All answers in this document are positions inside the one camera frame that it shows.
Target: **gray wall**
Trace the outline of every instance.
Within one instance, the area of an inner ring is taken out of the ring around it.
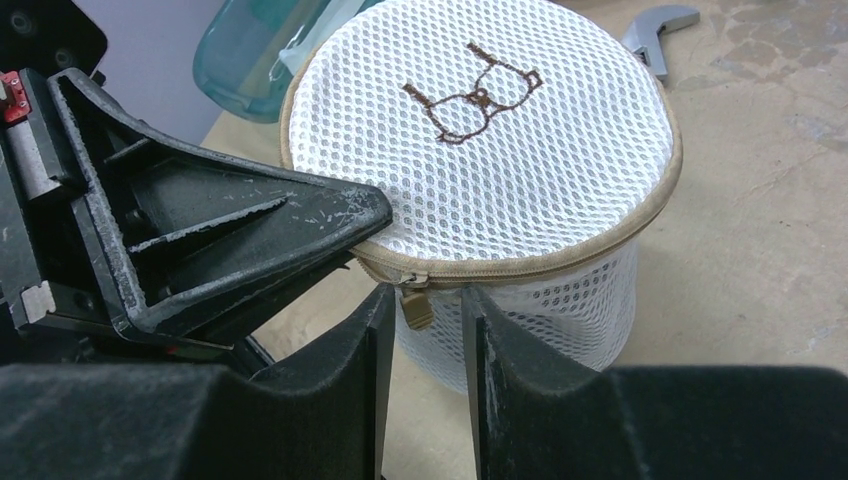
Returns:
[[[194,85],[191,63],[224,0],[74,0],[106,32],[106,90],[132,115],[199,143],[221,113]]]

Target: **white mesh fabric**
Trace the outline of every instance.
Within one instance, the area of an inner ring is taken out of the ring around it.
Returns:
[[[433,120],[407,84],[435,103],[477,88],[494,103],[454,98],[431,108]],[[457,144],[484,112],[496,113]],[[311,61],[289,141],[297,170],[386,193],[394,223],[373,242],[440,260],[543,255],[607,231],[654,189],[672,151],[647,70],[547,0],[372,7]]]
[[[486,288],[506,315],[560,353],[601,370],[630,334],[636,310],[636,241],[598,262],[555,279]],[[430,293],[434,322],[411,330],[397,310],[397,339],[424,371],[465,393],[458,291]]]

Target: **red component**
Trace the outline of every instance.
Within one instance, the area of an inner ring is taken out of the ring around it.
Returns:
[[[29,115],[32,107],[18,72],[6,72],[0,75],[0,82],[3,82],[3,88],[8,97],[6,102],[0,103],[0,109],[3,111],[3,120],[11,125]]]

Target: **brown bra embroidery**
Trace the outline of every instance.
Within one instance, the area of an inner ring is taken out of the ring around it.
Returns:
[[[466,48],[489,65],[477,77],[477,81],[474,82],[474,90],[471,93],[459,93],[431,102],[427,96],[411,84],[407,83],[403,86],[406,93],[424,106],[424,113],[433,122],[433,125],[441,130],[442,133],[437,137],[437,140],[453,145],[459,145],[469,138],[483,133],[489,127],[489,122],[495,115],[518,108],[543,83],[536,70],[529,72],[519,70],[495,59],[473,43],[466,45]],[[514,78],[518,79],[518,83],[521,83],[518,86],[521,87],[522,91],[493,92],[485,88],[489,76],[504,74],[515,76]],[[440,120],[440,115],[437,112],[441,110],[447,111],[448,115]]]

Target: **beige trim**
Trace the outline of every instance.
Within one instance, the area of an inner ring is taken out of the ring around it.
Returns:
[[[294,96],[297,87],[303,79],[303,74],[314,55],[315,52],[310,55],[304,66],[292,79],[288,92],[286,92],[285,103],[280,114],[281,164],[284,168],[288,169],[294,169],[289,145],[289,120],[291,119]],[[648,194],[645,200],[635,210],[612,229],[597,237],[590,238],[558,252],[520,259],[422,260],[392,252],[368,240],[354,247],[352,249],[353,254],[364,260],[362,262],[363,265],[369,267],[368,270],[371,270],[370,273],[372,275],[383,277],[382,279],[386,281],[394,281],[395,279],[390,278],[389,275],[381,275],[380,272],[376,271],[380,266],[402,272],[427,272],[432,283],[461,284],[472,280],[478,282],[486,281],[488,277],[492,277],[492,281],[499,281],[505,277],[519,279],[545,276],[546,274],[561,272],[583,265],[618,248],[641,232],[659,215],[666,203],[668,203],[683,169],[683,139],[680,134],[680,128],[669,106],[665,89],[659,81],[656,81],[656,84],[660,98],[665,105],[672,131],[673,149],[671,160],[666,165],[666,170],[663,172],[663,176],[660,178],[656,188]]]

